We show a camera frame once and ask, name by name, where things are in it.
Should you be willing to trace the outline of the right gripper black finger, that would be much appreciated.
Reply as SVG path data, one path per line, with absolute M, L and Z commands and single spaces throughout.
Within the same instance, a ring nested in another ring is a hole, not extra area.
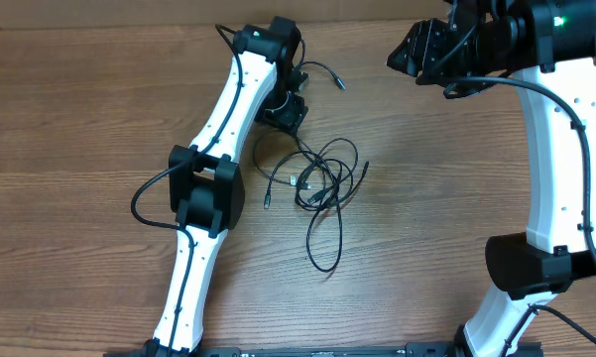
M 403 73 L 415 79 L 416 84 L 433 84 L 432 77 L 427 76 L 423 69 L 414 63 L 408 63 Z
M 402 42 L 389 54 L 391 69 L 430 69 L 439 60 L 439 20 L 414 23 Z

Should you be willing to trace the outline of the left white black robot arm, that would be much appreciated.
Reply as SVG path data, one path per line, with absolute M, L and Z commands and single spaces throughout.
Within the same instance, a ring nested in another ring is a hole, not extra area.
M 250 129 L 259 122 L 293 136 L 307 112 L 298 96 L 306 76 L 293 64 L 301 43 L 295 21 L 275 17 L 268 28 L 218 33 L 233 55 L 228 79 L 202 130 L 173 147 L 163 172 L 177 254 L 164 312 L 141 356 L 197 354 L 218 251 L 244 208 L 239 162 Z

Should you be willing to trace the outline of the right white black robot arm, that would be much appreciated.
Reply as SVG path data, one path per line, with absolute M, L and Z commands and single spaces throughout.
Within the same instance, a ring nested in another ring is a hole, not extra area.
M 459 99 L 504 84 L 524 113 L 527 227 L 489 238 L 491 286 L 450 342 L 410 356 L 538 356 L 522 335 L 579 280 L 596 277 L 596 0 L 455 1 L 447 21 L 415 23 L 390 68 Z

